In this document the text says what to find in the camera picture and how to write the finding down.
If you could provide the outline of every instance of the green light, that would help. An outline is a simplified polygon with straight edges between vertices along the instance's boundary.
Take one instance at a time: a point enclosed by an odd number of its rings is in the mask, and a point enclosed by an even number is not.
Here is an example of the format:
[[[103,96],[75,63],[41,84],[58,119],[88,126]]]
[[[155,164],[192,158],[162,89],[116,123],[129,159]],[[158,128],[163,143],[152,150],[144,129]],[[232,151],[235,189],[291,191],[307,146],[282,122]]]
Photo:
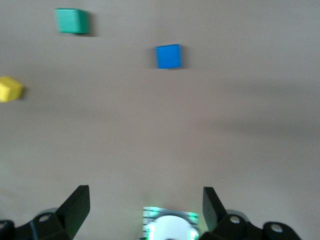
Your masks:
[[[158,207],[151,207],[150,210],[151,210],[151,212],[155,212],[155,213],[159,212]]]
[[[188,240],[197,240],[199,237],[199,233],[195,230],[188,230]]]
[[[146,234],[145,234],[145,240],[153,240],[154,234],[155,234],[155,225],[149,224],[145,226]]]
[[[195,218],[197,215],[193,212],[190,212],[190,218]]]

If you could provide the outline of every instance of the toy block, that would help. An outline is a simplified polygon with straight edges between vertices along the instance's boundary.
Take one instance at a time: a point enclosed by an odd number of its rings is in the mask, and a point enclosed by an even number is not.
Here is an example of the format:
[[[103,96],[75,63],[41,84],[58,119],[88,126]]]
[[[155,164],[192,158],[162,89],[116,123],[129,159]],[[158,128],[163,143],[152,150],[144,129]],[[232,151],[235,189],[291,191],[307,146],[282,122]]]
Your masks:
[[[54,13],[57,30],[60,33],[89,33],[89,14],[86,11],[76,8],[56,8]]]
[[[24,86],[11,76],[0,77],[0,102],[5,103],[21,96]]]
[[[178,44],[157,46],[155,55],[159,69],[178,68],[182,65],[181,48]]]

